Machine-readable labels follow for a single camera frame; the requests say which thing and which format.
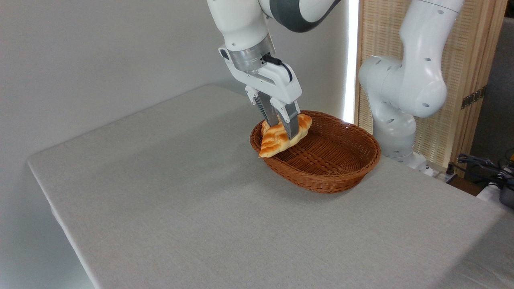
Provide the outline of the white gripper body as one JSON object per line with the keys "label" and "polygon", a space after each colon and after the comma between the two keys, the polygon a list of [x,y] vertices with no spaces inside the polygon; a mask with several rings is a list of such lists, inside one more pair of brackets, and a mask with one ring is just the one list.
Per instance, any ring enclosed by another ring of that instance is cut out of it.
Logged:
{"label": "white gripper body", "polygon": [[261,64],[262,67],[250,73],[239,71],[235,67],[226,47],[220,47],[219,52],[237,81],[287,104],[292,104],[301,96],[302,89],[293,69],[288,64],[270,55],[270,53],[258,58],[257,63]]}

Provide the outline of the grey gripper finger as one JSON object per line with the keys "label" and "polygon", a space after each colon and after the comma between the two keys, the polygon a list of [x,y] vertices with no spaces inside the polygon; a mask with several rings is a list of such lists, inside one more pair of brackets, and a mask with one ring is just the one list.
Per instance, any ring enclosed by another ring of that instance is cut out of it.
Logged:
{"label": "grey gripper finger", "polygon": [[245,87],[245,91],[249,97],[250,102],[259,108],[259,111],[263,115],[268,125],[270,127],[278,125],[279,117],[277,116],[277,113],[271,104],[270,95],[256,90],[248,85]]}
{"label": "grey gripper finger", "polygon": [[287,104],[277,98],[271,98],[270,102],[273,109],[278,114],[281,124],[283,124],[285,128],[288,138],[292,140],[299,132],[298,115],[300,114],[300,109],[297,101],[292,102],[292,104]]}

